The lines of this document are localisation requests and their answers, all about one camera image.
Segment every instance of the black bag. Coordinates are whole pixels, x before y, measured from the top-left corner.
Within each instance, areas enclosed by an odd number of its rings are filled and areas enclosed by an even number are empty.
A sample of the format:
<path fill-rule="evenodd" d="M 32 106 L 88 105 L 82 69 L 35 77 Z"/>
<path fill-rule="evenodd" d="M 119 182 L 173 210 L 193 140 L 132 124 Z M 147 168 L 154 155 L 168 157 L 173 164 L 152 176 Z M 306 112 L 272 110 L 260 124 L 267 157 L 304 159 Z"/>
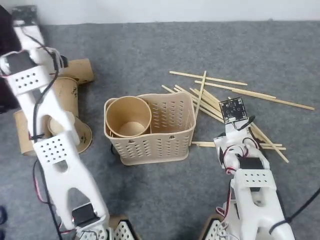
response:
<path fill-rule="evenodd" d="M 0 5 L 0 56 L 19 51 L 21 45 L 13 28 L 11 15 Z M 0 114 L 19 106 L 5 79 L 0 78 Z"/>

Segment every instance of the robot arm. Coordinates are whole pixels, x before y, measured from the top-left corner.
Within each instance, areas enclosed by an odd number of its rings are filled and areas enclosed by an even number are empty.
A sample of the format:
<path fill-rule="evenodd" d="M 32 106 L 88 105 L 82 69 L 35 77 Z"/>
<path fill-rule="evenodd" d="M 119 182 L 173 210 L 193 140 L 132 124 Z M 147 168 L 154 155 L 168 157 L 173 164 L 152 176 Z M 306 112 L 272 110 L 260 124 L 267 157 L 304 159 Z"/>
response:
<path fill-rule="evenodd" d="M 33 144 L 56 212 L 65 228 L 76 229 L 81 239 L 88 237 L 84 231 L 89 230 L 111 240 L 113 231 L 109 229 L 109 212 L 94 178 L 80 160 L 76 149 L 80 141 L 75 126 L 50 88 L 53 76 L 63 70 L 66 61 L 55 49 L 43 46 L 33 17 L 34 8 L 18 8 L 12 15 L 22 50 L 1 56 L 0 69 L 27 118 L 31 139 L 43 134 L 45 115 L 54 118 L 64 128 L 64 132 L 48 139 L 38 139 Z M 43 95 L 39 105 L 34 96 L 36 90 Z M 72 188 L 82 192 L 90 202 L 70 209 L 68 193 Z"/>
<path fill-rule="evenodd" d="M 243 100 L 240 97 L 226 100 L 220 107 L 225 135 L 215 138 L 214 143 L 221 167 L 233 175 L 230 190 L 233 189 L 235 195 L 235 199 L 230 195 L 223 208 L 217 211 L 224 215 L 225 236 L 229 234 L 239 240 L 294 240 L 287 223 L 277 227 L 272 235 L 268 233 L 274 224 L 285 218 L 269 161 L 251 135 L 249 127 L 253 118 L 247 116 Z M 220 235 L 213 232 L 219 227 L 210 229 L 208 234 Z"/>

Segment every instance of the white wall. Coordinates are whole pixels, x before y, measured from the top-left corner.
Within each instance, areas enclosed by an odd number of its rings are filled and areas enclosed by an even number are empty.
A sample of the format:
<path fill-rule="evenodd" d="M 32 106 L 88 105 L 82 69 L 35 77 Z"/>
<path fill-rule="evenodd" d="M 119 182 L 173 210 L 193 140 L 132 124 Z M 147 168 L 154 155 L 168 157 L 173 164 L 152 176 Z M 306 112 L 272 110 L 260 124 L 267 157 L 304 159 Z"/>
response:
<path fill-rule="evenodd" d="M 42 24 L 320 20 L 320 0 L 0 0 L 37 5 Z"/>

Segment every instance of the pile of chopsticks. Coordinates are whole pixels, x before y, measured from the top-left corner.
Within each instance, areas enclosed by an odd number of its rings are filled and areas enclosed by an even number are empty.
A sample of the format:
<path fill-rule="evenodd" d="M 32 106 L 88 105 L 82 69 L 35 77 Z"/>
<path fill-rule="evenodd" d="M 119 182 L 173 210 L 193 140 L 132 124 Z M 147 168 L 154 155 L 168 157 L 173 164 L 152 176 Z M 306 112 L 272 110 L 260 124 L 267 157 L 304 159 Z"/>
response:
<path fill-rule="evenodd" d="M 206 71 L 204 71 L 203 76 L 189 74 L 189 73 L 183 73 L 183 72 L 176 72 L 176 71 L 170 71 L 169 73 L 175 74 L 175 75 L 181 75 L 181 76 L 186 76 L 186 77 L 202 79 L 202 81 L 199 81 L 199 80 L 194 81 L 197 84 L 201 84 L 200 89 L 190 88 L 189 89 L 190 92 L 183 89 L 179 85 L 175 85 L 173 89 L 170 89 L 170 88 L 166 87 L 165 85 L 162 85 L 162 87 L 170 93 L 184 92 L 184 93 L 187 93 L 188 95 L 190 95 L 192 98 L 192 101 L 193 101 L 193 105 L 195 106 L 195 116 L 196 117 L 198 116 L 198 111 L 202 111 L 202 112 L 206 113 L 207 115 L 209 115 L 210 117 L 214 118 L 215 120 L 217 120 L 221 123 L 224 123 L 223 116 L 222 116 L 221 109 L 220 109 L 220 105 L 219 105 L 220 101 L 213 94 L 208 92 L 204 88 L 205 86 L 223 88 L 223 89 L 227 89 L 227 90 L 230 90 L 230 91 L 238 93 L 238 94 L 243 94 L 243 95 L 247 95 L 247 96 L 251 96 L 251 97 L 255 97 L 255 98 L 259 98 L 259 99 L 269 100 L 272 102 L 282 103 L 282 104 L 291 105 L 294 107 L 304 108 L 304 109 L 308 109 L 308 110 L 315 110 L 315 108 L 311 107 L 311 106 L 306 106 L 306 105 L 297 104 L 297 103 L 293 103 L 293 102 L 278 100 L 275 96 L 272 96 L 272 95 L 206 82 L 206 80 L 210 80 L 210 81 L 222 82 L 222 83 L 227 83 L 227 84 L 235 84 L 235 85 L 242 85 L 242 86 L 247 85 L 244 82 L 229 81 L 229 80 L 224 80 L 224 79 L 219 79 L 219 78 L 208 77 Z M 263 149 L 275 150 L 286 163 L 289 162 L 289 160 L 281 152 L 281 151 L 286 150 L 286 148 L 283 147 L 282 144 L 273 143 L 254 123 L 251 123 L 251 130 L 252 130 L 254 137 L 256 139 L 259 139 L 262 142 L 262 143 L 260 143 L 260 145 Z M 211 147 L 211 148 L 215 147 L 215 143 L 210 142 L 210 141 L 192 141 L 191 143 L 195 144 L 199 147 Z"/>

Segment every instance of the plastic basket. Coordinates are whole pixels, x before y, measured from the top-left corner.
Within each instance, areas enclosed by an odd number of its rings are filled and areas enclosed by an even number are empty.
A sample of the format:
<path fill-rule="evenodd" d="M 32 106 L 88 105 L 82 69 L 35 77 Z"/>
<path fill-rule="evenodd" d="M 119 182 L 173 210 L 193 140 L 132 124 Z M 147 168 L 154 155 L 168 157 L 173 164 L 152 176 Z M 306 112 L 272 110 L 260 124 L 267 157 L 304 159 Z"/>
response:
<path fill-rule="evenodd" d="M 116 99 L 104 104 L 104 134 L 120 155 L 124 165 L 180 161 L 189 154 L 189 143 L 196 126 L 191 97 L 184 92 L 144 94 L 152 113 L 150 133 L 136 137 L 113 137 L 106 124 L 106 109 Z"/>

